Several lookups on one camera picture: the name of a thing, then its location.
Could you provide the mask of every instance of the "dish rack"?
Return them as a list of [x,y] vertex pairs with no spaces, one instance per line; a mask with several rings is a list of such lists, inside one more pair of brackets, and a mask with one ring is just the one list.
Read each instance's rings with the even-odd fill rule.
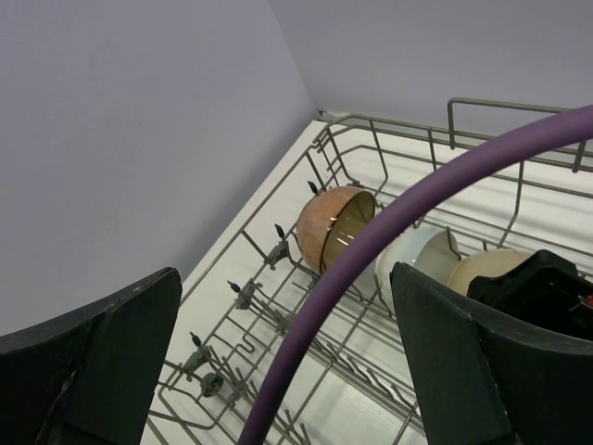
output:
[[[448,128],[323,113],[308,129],[317,135],[299,139],[287,155],[295,160],[276,169],[278,181],[259,191],[255,208],[235,222],[238,230],[186,284],[143,443],[237,442],[274,353],[318,280],[297,248],[300,210],[314,194],[351,184],[373,193],[380,211],[491,137],[459,130],[460,107],[563,111],[452,99]],[[485,178],[413,228],[446,229],[462,257],[482,249],[546,248],[590,278],[591,172],[586,143],[564,147]],[[266,443],[426,443],[396,318],[385,303],[390,298],[381,295],[371,265],[309,348]]]

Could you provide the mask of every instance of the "purple tube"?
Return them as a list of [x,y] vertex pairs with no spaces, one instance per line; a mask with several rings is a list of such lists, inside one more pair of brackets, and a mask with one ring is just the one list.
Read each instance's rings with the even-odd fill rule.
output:
[[593,138],[593,106],[573,109],[505,133],[464,153],[412,186],[360,232],[314,287],[292,322],[239,445],[259,445],[313,338],[334,306],[371,261],[408,226],[462,189],[545,151]]

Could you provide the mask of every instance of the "dishwasher rack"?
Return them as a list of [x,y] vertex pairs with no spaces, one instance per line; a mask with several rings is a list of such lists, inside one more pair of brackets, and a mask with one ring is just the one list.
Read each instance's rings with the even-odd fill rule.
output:
[[[225,255],[231,255],[235,245],[243,245],[241,252],[249,250],[235,255],[237,262],[247,263],[248,272],[241,280],[235,278],[233,266],[223,268],[228,281],[225,291],[234,300],[220,320],[205,336],[199,326],[194,333],[186,333],[193,349],[185,362],[165,361],[156,391],[159,409],[153,404],[146,423],[161,444],[181,443],[166,438],[158,425],[163,421],[181,428],[187,443],[236,443],[275,350],[319,278],[304,264],[297,249],[298,210],[313,194],[350,184],[373,193],[380,211],[425,174],[491,137],[458,130],[455,110],[459,106],[563,111],[452,99],[448,128],[322,114],[320,120],[329,122],[184,292],[180,312],[190,299],[212,299],[202,294],[201,286],[213,268]],[[591,182],[587,173],[591,172],[593,153],[586,143],[568,146],[470,187],[473,192],[461,192],[431,210],[414,228],[432,224],[446,229],[449,240],[456,237],[462,257],[489,248],[548,248],[577,264],[583,276],[591,277],[593,254],[589,252],[593,248],[584,248],[582,243],[591,237],[587,238],[589,229],[579,220],[587,218],[588,210],[584,209],[593,198],[587,192],[587,181]],[[292,199],[297,189],[302,198]],[[541,193],[552,198],[542,203]],[[555,222],[561,206],[573,226]],[[544,222],[535,223],[542,217]],[[349,424],[362,422],[365,415],[379,423],[362,428],[379,434],[369,443],[426,443],[396,317],[385,303],[390,298],[381,295],[371,270],[357,279],[309,348],[267,443],[362,443],[357,442],[359,433]],[[334,389],[337,396],[332,396]],[[344,391],[349,394],[346,401]],[[351,417],[343,423],[334,420],[335,433],[330,434],[323,418],[331,418],[328,411],[340,403],[346,405],[340,415],[347,415],[349,406]]]

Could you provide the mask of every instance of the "gray wall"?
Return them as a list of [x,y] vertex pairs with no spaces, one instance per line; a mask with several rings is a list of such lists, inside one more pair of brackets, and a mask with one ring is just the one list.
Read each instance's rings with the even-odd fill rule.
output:
[[[442,125],[456,95],[566,107],[593,101],[589,0],[270,3],[321,109]],[[483,126],[491,116],[465,119]]]
[[313,111],[266,0],[0,2],[0,334],[188,273]]

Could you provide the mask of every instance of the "purple hose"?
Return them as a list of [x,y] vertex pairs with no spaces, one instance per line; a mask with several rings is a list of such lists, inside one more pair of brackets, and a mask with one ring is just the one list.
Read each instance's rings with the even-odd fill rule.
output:
[[371,261],[408,226],[462,189],[545,151],[593,138],[593,106],[573,109],[525,125],[483,143],[429,174],[392,202],[360,232],[313,288],[292,322],[239,445],[259,445],[313,338],[344,292]]

